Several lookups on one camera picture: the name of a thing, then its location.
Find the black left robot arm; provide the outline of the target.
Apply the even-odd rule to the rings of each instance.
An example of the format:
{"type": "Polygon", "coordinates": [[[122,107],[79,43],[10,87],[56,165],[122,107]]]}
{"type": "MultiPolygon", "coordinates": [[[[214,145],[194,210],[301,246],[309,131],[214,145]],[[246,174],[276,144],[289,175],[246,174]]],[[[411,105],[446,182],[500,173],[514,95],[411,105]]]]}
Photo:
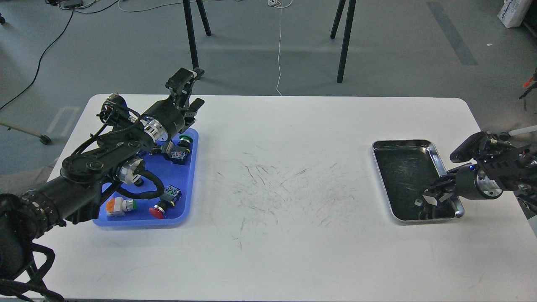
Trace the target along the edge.
{"type": "Polygon", "coordinates": [[[102,121],[93,136],[79,145],[61,165],[60,175],[21,195],[1,195],[1,294],[29,301],[27,291],[50,302],[64,298],[48,290],[43,278],[55,259],[52,249],[34,243],[55,226],[96,219],[99,208],[114,193],[153,199],[164,193],[162,181],[145,169],[141,152],[157,140],[171,141],[195,122],[204,101],[190,103],[195,81],[204,70],[181,68],[166,82],[169,96],[140,114],[117,93],[104,101],[102,121]],[[111,132],[103,128],[111,126],[111,132]]]}

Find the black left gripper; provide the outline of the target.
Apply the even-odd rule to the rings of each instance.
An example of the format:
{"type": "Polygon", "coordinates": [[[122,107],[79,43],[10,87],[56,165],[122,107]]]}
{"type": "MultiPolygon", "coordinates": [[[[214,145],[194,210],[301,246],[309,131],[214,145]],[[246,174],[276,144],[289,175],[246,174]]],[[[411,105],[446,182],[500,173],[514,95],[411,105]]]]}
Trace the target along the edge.
{"type": "Polygon", "coordinates": [[[169,97],[157,101],[142,114],[144,132],[154,141],[171,140],[195,123],[196,114],[205,101],[196,98],[190,104],[189,98],[195,81],[200,80],[204,74],[205,71],[201,68],[180,68],[167,80],[165,87],[169,90],[169,97]]]}

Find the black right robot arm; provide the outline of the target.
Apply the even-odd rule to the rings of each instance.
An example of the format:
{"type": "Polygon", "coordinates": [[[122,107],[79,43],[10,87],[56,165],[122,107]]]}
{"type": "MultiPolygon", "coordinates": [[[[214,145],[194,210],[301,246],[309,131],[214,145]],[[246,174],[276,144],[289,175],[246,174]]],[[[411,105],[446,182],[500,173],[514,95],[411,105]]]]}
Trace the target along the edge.
{"type": "Polygon", "coordinates": [[[536,212],[536,144],[515,147],[509,135],[480,131],[470,135],[449,156],[459,166],[447,170],[416,199],[419,219],[438,219],[439,210],[451,208],[456,217],[462,209],[457,197],[494,200],[506,191],[519,192],[518,201],[536,212]]]}

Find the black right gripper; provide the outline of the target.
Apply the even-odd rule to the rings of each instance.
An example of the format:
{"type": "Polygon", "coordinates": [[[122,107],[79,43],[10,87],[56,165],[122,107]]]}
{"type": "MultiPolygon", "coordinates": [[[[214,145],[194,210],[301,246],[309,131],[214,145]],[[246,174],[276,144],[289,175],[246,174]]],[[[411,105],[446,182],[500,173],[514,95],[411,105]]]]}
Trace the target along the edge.
{"type": "Polygon", "coordinates": [[[455,197],[468,200],[493,200],[503,194],[499,185],[478,168],[476,164],[459,166],[455,174],[446,174],[436,179],[414,201],[418,207],[417,220],[445,220],[460,218],[459,202],[455,197]],[[436,205],[425,197],[448,198],[436,205]]]}

